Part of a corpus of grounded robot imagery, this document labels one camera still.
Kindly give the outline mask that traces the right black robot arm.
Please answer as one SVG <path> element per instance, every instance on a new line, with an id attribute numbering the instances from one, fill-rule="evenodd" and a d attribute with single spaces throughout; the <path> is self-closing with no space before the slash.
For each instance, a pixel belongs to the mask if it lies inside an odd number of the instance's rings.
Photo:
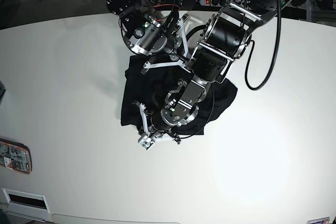
<path id="1" fill-rule="evenodd" d="M 142 73 L 172 66 L 187 70 L 190 59 L 184 25 L 187 16 L 180 17 L 176 4 L 172 4 L 163 23 L 150 0 L 106 0 L 106 5 L 119 18 L 126 47 L 136 55 L 149 58 L 143 64 Z"/>

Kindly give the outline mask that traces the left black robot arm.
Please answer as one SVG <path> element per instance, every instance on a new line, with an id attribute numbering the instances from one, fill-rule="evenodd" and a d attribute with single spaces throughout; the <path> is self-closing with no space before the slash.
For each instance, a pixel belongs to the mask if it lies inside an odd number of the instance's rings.
<path id="1" fill-rule="evenodd" d="M 167 93 L 164 104 L 150 113 L 146 105 L 139 103 L 142 118 L 139 143 L 149 149 L 158 141 L 173 140 L 180 142 L 178 134 L 171 133 L 172 128 L 192 122 L 198 115 L 198 104 L 208 93 L 214 93 L 214 84 L 222 83 L 231 67 L 248 46 L 253 46 L 251 35 L 255 29 L 280 18 L 282 9 L 291 0 L 243 0 L 236 4 L 229 0 L 221 7 L 238 21 L 234 24 L 215 14 L 202 26 L 202 35 L 193 52 L 184 48 L 182 55 L 172 55 L 170 62 L 158 63 L 158 55 L 143 65 L 142 72 L 150 69 L 178 66 L 192 74 L 189 81 L 180 79 L 174 90 Z"/>

